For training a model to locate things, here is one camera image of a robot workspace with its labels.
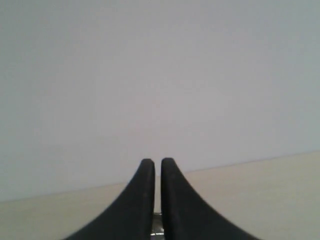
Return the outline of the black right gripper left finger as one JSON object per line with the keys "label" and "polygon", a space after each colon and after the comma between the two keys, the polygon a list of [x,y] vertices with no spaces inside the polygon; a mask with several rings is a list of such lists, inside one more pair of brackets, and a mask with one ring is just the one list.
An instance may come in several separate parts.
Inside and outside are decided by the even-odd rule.
{"label": "black right gripper left finger", "polygon": [[149,240],[155,203],[155,164],[140,162],[133,178],[91,222],[66,237],[67,240]]}

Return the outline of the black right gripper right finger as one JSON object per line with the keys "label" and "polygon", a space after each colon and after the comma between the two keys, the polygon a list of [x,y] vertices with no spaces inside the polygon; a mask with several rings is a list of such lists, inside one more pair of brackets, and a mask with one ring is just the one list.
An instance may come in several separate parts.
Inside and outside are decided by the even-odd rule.
{"label": "black right gripper right finger", "polygon": [[167,240],[256,240],[213,209],[173,158],[161,161],[161,212]]}

